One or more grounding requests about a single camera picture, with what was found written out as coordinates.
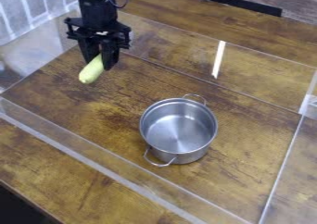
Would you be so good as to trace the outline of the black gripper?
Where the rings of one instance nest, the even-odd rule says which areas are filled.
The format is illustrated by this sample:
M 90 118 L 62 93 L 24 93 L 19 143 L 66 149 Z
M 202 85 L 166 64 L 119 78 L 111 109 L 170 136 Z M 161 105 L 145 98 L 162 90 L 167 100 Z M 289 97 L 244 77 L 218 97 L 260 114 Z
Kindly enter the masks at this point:
M 99 55 L 104 70 L 111 70 L 119 61 L 120 49 L 130 47 L 131 28 L 118 21 L 116 5 L 110 0 L 79 2 L 80 17 L 67 18 L 67 36 L 78 40 L 84 60 L 90 63 Z

